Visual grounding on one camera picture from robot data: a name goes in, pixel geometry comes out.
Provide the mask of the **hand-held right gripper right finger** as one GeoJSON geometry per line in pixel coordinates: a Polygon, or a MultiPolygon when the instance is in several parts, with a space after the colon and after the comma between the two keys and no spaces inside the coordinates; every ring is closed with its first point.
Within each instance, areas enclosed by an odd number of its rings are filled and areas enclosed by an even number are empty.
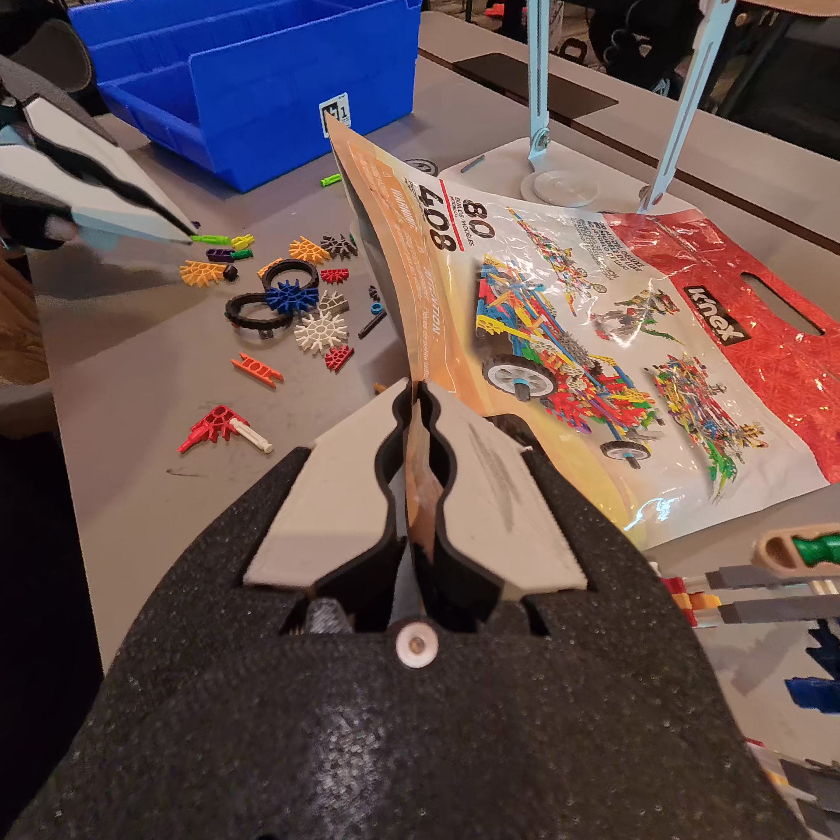
{"type": "Polygon", "coordinates": [[[447,604],[485,622],[500,602],[584,591],[588,580],[523,446],[434,382],[418,401],[442,488],[430,578],[447,604]]]}

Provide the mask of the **colourful construction toy model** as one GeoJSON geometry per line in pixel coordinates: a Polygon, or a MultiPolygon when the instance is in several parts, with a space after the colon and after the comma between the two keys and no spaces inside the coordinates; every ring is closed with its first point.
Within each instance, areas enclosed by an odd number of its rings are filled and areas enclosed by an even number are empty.
{"type": "Polygon", "coordinates": [[[760,536],[753,565],[780,580],[839,577],[839,525],[816,524],[771,530],[760,536]]]}

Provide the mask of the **wooden book stand, blue legs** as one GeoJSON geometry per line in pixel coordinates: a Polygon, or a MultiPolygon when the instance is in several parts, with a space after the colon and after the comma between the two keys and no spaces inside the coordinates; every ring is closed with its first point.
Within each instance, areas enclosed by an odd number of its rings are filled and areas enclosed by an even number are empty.
{"type": "Polygon", "coordinates": [[[463,187],[555,207],[652,214],[662,201],[670,204],[665,196],[677,174],[679,157],[735,6],[735,2],[699,3],[701,19],[677,110],[655,174],[642,184],[638,196],[628,186],[620,195],[622,175],[604,164],[587,162],[582,154],[550,138],[550,2],[528,3],[528,138],[461,161],[441,176],[463,187]]]}

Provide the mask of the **white round toy connector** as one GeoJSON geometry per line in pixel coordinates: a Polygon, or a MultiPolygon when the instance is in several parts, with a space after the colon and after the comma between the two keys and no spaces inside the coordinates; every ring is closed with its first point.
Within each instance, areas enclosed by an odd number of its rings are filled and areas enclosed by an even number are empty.
{"type": "Polygon", "coordinates": [[[303,352],[326,354],[344,345],[349,338],[345,320],[341,316],[314,313],[303,316],[294,329],[294,339],[303,352]]]}

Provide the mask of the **black rubber toy tyre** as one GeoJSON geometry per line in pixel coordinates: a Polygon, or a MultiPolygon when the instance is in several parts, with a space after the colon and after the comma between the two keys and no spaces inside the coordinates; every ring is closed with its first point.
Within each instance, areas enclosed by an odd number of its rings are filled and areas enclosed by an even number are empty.
{"type": "Polygon", "coordinates": [[[309,282],[302,287],[303,289],[318,288],[320,282],[320,275],[316,264],[305,259],[286,258],[276,259],[259,270],[258,276],[262,283],[264,292],[269,291],[269,289],[271,288],[272,281],[276,277],[278,277],[281,274],[286,274],[292,271],[298,271],[302,272],[305,275],[308,275],[309,282]]]}
{"type": "Polygon", "coordinates": [[[279,313],[271,309],[265,291],[248,292],[230,298],[226,303],[224,314],[234,329],[256,332],[261,340],[273,339],[275,331],[287,329],[295,318],[292,314],[279,313]],[[266,308],[269,315],[255,317],[244,314],[246,309],[254,307],[266,308]]]}

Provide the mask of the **black office chair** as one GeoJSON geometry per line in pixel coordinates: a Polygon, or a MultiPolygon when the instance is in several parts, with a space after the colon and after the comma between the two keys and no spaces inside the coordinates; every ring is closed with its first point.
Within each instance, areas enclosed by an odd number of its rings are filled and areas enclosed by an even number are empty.
{"type": "Polygon", "coordinates": [[[763,14],[738,35],[730,85],[714,113],[745,128],[838,160],[838,15],[763,14]]]}
{"type": "Polygon", "coordinates": [[[678,99],[678,64],[690,54],[702,13],[697,1],[590,4],[589,37],[608,76],[678,99]]]}

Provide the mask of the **pile of small toy pieces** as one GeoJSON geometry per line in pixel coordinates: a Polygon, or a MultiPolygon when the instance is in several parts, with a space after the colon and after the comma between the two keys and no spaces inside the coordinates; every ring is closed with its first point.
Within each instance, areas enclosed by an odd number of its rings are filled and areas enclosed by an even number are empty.
{"type": "MultiPolygon", "coordinates": [[[[324,290],[323,286],[345,282],[349,271],[341,266],[331,265],[330,261],[350,259],[362,249],[367,253],[381,284],[384,301],[382,304],[374,304],[373,319],[359,331],[359,340],[384,318],[390,318],[395,333],[406,346],[411,357],[412,370],[415,371],[419,365],[417,353],[423,330],[422,327],[417,327],[415,322],[415,317],[422,314],[422,280],[434,282],[434,273],[429,267],[428,252],[424,245],[421,220],[417,216],[413,186],[399,177],[408,173],[414,178],[417,173],[405,167],[401,161],[382,161],[375,154],[367,154],[360,148],[351,149],[349,163],[350,167],[345,167],[341,161],[337,161],[339,174],[322,181],[322,184],[327,185],[338,180],[343,182],[359,221],[362,245],[356,245],[351,235],[325,236],[319,242],[299,237],[289,245],[289,255],[282,259],[305,259],[318,267],[319,303],[317,308],[294,316],[290,327],[277,330],[275,334],[288,332],[298,325],[300,317],[307,314],[327,313],[339,316],[346,309],[345,304],[338,296],[324,290]]],[[[303,287],[309,282],[309,277],[302,272],[292,271],[279,275],[271,285],[276,286],[282,281],[294,283],[296,280],[303,287]]],[[[248,308],[244,314],[255,317],[269,315],[266,308],[258,307],[248,308]]],[[[227,319],[226,322],[239,339],[248,333],[253,339],[262,340],[256,332],[236,330],[227,319]]]]}

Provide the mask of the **white toy rod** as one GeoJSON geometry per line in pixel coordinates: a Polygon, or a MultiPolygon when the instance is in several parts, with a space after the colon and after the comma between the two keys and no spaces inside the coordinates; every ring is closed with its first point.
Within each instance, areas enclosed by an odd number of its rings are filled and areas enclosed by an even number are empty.
{"type": "Polygon", "coordinates": [[[274,451],[274,446],[263,436],[258,434],[251,426],[241,421],[237,417],[232,417],[228,421],[228,425],[236,433],[236,435],[249,441],[258,450],[266,455],[270,455],[274,451]]]}

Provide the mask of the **printed plastic toy set bag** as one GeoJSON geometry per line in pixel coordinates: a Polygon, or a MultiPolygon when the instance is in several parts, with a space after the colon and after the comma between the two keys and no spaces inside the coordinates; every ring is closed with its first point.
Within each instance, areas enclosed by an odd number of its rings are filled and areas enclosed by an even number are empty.
{"type": "Polygon", "coordinates": [[[838,485],[838,322],[701,211],[500,196],[327,122],[414,380],[520,418],[638,547],[838,485]]]}

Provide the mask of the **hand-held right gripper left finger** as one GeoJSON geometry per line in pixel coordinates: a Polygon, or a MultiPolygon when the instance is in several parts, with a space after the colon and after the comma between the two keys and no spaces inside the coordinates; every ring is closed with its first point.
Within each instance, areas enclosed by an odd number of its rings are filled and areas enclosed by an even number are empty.
{"type": "Polygon", "coordinates": [[[400,380],[315,439],[244,585],[333,599],[356,632],[386,630],[406,543],[392,482],[412,412],[413,384],[400,380]]]}

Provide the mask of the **blue plastic bin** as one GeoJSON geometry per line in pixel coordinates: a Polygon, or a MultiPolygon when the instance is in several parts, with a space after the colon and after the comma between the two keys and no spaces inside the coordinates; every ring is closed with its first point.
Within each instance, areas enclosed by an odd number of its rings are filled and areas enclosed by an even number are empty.
{"type": "Polygon", "coordinates": [[[111,112],[244,193],[413,110],[418,1],[123,1],[69,11],[111,112]]]}

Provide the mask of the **orange ladder toy connector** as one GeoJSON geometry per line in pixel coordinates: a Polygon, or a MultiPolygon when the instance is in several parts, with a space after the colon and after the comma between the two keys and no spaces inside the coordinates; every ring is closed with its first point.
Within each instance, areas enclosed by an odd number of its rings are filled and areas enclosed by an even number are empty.
{"type": "Polygon", "coordinates": [[[282,373],[246,353],[240,353],[237,359],[231,359],[230,362],[237,370],[271,389],[276,389],[278,383],[285,381],[282,373]]]}

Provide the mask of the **red toy connector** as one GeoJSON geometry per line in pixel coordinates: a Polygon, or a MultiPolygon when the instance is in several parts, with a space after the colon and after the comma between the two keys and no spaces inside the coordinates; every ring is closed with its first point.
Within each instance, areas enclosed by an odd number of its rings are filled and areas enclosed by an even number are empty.
{"type": "Polygon", "coordinates": [[[191,447],[204,441],[216,443],[219,437],[229,440],[231,434],[239,434],[234,421],[239,425],[249,427],[249,422],[233,409],[226,405],[216,406],[191,427],[189,435],[177,451],[184,454],[191,447]]]}

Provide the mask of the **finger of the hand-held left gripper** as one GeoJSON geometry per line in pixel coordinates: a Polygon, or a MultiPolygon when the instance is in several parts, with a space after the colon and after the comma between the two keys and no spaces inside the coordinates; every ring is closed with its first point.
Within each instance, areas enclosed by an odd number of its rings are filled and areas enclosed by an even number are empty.
{"type": "Polygon", "coordinates": [[[23,108],[27,186],[66,205],[85,230],[135,238],[191,238],[194,226],[125,150],[48,100],[23,108]]]}
{"type": "Polygon", "coordinates": [[[93,231],[184,245],[186,215],[111,141],[2,142],[4,246],[60,246],[93,231]]]}

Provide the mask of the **blue round toy connector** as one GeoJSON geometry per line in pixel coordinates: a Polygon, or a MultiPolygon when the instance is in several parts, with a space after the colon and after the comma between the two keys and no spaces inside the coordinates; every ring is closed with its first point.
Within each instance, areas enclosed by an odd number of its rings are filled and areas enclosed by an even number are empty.
{"type": "Polygon", "coordinates": [[[278,316],[296,316],[307,313],[319,304],[319,287],[307,284],[304,287],[299,281],[294,283],[282,281],[276,286],[269,286],[265,292],[267,306],[278,316]]]}

